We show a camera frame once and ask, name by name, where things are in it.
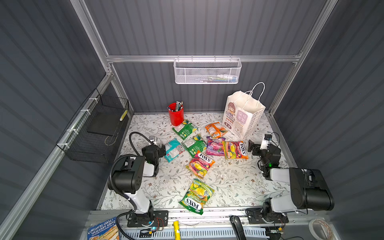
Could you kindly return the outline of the teal snack packet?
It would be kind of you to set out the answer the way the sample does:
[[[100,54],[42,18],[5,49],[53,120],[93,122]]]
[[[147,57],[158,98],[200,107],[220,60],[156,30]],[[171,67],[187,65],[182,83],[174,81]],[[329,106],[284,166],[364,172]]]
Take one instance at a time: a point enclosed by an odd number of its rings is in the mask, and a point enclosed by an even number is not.
[[[165,145],[166,155],[164,158],[168,163],[177,158],[181,153],[185,151],[183,145],[176,139],[172,139]]]

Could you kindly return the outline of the white printed paper bag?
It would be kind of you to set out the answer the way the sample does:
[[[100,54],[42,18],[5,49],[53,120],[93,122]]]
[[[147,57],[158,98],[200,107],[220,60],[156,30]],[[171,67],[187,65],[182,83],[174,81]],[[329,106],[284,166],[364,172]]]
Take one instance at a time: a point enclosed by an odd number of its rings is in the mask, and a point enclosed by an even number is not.
[[[257,98],[254,98],[254,90],[259,85],[263,87],[262,91]],[[256,130],[266,109],[261,103],[264,91],[265,84],[259,82],[250,91],[237,91],[227,97],[222,124],[237,140],[245,140]]]

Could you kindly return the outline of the green yellow Fox's packet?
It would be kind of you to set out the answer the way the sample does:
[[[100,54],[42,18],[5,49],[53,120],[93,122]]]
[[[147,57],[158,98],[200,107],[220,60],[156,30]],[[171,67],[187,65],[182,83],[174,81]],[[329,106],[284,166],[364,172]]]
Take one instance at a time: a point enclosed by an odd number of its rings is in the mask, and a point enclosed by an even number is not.
[[[179,204],[188,211],[202,215],[207,201],[214,195],[215,190],[199,179],[194,179]]]

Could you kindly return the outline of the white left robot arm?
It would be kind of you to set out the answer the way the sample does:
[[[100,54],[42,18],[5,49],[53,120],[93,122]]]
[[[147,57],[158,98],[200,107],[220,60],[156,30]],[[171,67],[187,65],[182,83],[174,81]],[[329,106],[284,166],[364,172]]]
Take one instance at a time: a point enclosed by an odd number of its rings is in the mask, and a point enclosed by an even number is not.
[[[129,135],[130,144],[132,136],[143,137],[149,145],[142,148],[142,152],[133,148],[133,154],[119,156],[113,163],[108,176],[108,188],[123,197],[132,209],[116,217],[116,225],[120,228],[119,220],[126,217],[128,228],[163,228],[168,225],[168,211],[156,211],[154,205],[147,198],[142,189],[144,178],[157,176],[160,167],[160,158],[166,156],[165,145],[157,145],[154,140],[139,132]]]

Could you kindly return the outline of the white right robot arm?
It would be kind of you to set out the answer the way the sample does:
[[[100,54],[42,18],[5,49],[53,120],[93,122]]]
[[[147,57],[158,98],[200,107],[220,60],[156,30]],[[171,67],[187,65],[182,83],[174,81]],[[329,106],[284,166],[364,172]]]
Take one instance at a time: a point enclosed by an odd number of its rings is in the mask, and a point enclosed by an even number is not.
[[[272,134],[265,134],[260,144],[249,140],[248,152],[260,158],[258,168],[266,180],[290,185],[289,194],[268,197],[262,207],[247,209],[250,224],[285,225],[289,222],[289,213],[308,214],[309,210],[331,211],[334,208],[334,198],[321,171],[280,167],[282,151]]]

